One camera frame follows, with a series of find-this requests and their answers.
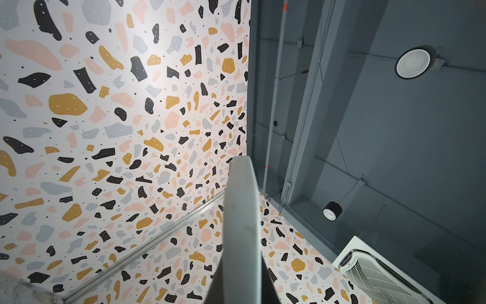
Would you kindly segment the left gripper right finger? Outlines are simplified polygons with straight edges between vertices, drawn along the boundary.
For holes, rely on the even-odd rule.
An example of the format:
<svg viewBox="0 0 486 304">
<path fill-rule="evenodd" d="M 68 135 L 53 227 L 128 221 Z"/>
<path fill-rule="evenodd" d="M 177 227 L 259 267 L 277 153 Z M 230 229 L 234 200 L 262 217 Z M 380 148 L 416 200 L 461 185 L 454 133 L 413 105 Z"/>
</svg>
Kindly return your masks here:
<svg viewBox="0 0 486 304">
<path fill-rule="evenodd" d="M 273 284 L 273 272 L 267 267 L 264 258 L 261 259 L 261 266 L 261 304 L 280 304 Z"/>
</svg>

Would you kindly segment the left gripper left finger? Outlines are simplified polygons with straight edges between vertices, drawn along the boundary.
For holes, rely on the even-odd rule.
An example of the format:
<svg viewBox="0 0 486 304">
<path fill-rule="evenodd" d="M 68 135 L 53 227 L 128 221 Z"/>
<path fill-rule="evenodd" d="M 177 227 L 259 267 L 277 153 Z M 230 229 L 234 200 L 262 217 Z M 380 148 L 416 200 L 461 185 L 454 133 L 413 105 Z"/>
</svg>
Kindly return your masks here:
<svg viewBox="0 0 486 304">
<path fill-rule="evenodd" d="M 223 262 L 218 264 L 204 304 L 224 304 L 223 266 Z"/>
</svg>

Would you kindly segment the phone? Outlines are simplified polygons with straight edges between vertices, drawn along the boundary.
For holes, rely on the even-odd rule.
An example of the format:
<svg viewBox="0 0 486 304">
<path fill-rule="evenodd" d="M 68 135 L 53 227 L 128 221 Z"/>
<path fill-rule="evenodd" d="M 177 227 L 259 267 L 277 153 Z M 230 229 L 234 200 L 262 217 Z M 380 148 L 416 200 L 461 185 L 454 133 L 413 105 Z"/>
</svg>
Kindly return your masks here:
<svg viewBox="0 0 486 304">
<path fill-rule="evenodd" d="M 230 162 L 223 224 L 224 303 L 261 303 L 259 191 L 248 156 Z"/>
</svg>

